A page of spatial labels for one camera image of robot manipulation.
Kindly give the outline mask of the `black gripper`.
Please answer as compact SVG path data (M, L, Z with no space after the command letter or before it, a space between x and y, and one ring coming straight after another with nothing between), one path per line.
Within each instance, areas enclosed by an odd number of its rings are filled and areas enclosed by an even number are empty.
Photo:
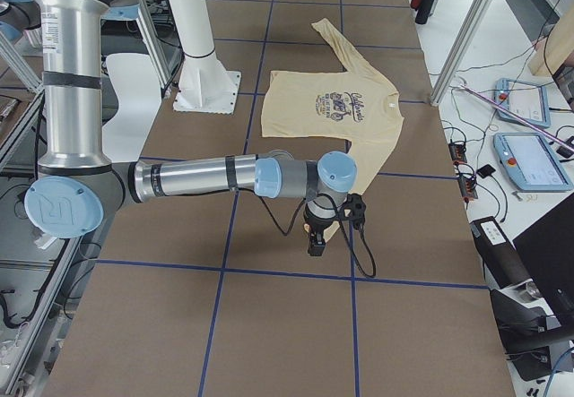
M309 227L308 254L321 256L324 253L326 242L329 239L326 231L337 221L337 212L322 208L317 209L315 206L306 205L304 221Z

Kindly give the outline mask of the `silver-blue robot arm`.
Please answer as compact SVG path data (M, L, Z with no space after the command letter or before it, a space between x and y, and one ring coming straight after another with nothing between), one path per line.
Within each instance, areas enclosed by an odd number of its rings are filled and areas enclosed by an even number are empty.
M249 191L261 200L299 200L309 225L309 254L320 256L326 229L361 224L364 203L352 191L354 160L331 151L319 160L263 155L148 164L114 163L104 152L100 22L106 13L135 14L137 0L34 0L40 8L47 150L24 207L30 221L58 238L95 230L127 202Z

